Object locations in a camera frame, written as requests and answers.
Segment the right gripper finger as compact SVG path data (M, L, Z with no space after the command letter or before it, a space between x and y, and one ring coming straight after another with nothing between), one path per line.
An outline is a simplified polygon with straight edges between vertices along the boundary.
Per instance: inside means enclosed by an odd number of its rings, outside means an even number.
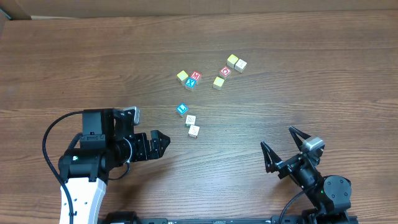
M265 168L267 173L279 170L282 159L264 142L261 142L261 149L264 155Z
M289 127L289 132L298 147L300 152L303 152L303 141L311 137L311 135L302 132L301 130L295 128L294 126Z

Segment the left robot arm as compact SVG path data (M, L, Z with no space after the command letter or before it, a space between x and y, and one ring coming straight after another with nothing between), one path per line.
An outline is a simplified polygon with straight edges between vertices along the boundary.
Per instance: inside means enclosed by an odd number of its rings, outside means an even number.
M139 116L135 106L82 112L83 131L58 161L64 183L60 223L97 223L110 171L164 155L170 138L158 130L151 131L150 138L135 133Z

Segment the red edged wooden block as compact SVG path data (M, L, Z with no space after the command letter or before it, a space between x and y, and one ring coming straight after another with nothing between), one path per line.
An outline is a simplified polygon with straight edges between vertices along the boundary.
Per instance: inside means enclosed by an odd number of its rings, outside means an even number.
M200 127L191 125L188 131L188 135L192 138L197 138L199 133Z

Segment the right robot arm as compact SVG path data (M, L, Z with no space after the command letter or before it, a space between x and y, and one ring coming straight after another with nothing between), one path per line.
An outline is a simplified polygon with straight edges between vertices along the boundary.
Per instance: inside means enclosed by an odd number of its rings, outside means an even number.
M357 223L349 217L351 208L351 181L340 175L322 176L317 170L325 148L324 141L290 126L289 132L299 153L283 161L266 142L261 142L267 173L278 172L279 179L289 176L301 188L283 208L280 215L272 219L277 223ZM287 217L287 209L302 195L306 195L314 206L301 215Z

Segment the blue wooden block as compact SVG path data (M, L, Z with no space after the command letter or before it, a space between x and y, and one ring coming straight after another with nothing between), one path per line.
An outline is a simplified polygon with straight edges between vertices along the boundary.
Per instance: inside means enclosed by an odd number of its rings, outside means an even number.
M189 108L186 104L181 103L176 107L176 112L181 116L184 117L185 114L189 111Z

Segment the green edged wooden block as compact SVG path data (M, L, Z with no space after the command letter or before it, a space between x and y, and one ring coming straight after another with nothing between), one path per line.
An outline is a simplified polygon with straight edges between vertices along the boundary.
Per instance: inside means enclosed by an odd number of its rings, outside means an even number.
M185 125L188 127L191 125L195 125L196 118L197 117L194 115L187 115L185 120Z

